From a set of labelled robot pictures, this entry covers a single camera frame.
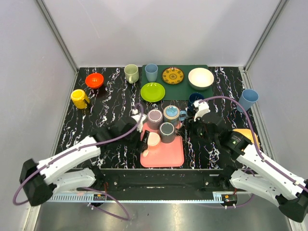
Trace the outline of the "pink mug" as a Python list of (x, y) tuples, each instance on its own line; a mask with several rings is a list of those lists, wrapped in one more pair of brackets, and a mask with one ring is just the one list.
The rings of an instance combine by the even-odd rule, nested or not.
[(161, 138), (159, 134), (155, 132), (150, 132), (147, 140), (147, 149), (142, 153), (143, 157), (146, 157), (149, 153), (155, 152), (161, 143)]

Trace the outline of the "light green mug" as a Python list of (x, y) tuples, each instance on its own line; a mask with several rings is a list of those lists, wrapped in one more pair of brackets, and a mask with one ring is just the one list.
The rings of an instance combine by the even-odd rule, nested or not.
[(124, 68), (126, 80), (130, 83), (136, 83), (139, 80), (139, 69), (134, 64), (129, 64)]

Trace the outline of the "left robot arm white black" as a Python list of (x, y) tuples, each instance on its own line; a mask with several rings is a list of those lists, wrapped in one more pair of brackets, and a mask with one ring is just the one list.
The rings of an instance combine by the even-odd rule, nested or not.
[(80, 172), (71, 172), (75, 166), (103, 154), (114, 142), (122, 142), (130, 149), (142, 153), (148, 147), (148, 135), (141, 137), (145, 114), (123, 117), (106, 127), (90, 133), (80, 142), (53, 157), (35, 162), (32, 158), (22, 165), (19, 182), (27, 202), (38, 206), (54, 194), (70, 189), (91, 187), (97, 191), (103, 187), (102, 173), (87, 167)]

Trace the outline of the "grey mug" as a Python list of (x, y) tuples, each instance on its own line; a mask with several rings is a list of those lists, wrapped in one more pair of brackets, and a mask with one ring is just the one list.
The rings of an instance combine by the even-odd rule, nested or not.
[(158, 133), (162, 143), (172, 143), (176, 138), (180, 137), (180, 125), (173, 125), (170, 122), (164, 122), (160, 125)]

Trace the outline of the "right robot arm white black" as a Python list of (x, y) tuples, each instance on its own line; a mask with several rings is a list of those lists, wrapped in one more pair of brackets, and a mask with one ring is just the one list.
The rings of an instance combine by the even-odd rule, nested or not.
[(214, 113), (188, 117), (188, 133), (194, 138), (213, 142), (221, 154), (244, 164), (259, 177), (251, 177), (233, 166), (226, 166), (214, 179), (215, 187), (229, 191), (245, 190), (273, 203), (289, 219), (303, 222), (308, 213), (308, 181), (296, 176), (263, 154), (251, 138), (228, 129)]

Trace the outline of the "navy blue mug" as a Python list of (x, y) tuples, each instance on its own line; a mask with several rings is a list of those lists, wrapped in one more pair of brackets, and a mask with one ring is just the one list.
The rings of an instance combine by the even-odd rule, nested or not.
[(192, 112), (194, 110), (193, 103), (197, 100), (203, 100), (204, 96), (198, 92), (192, 93), (188, 98), (188, 111)]

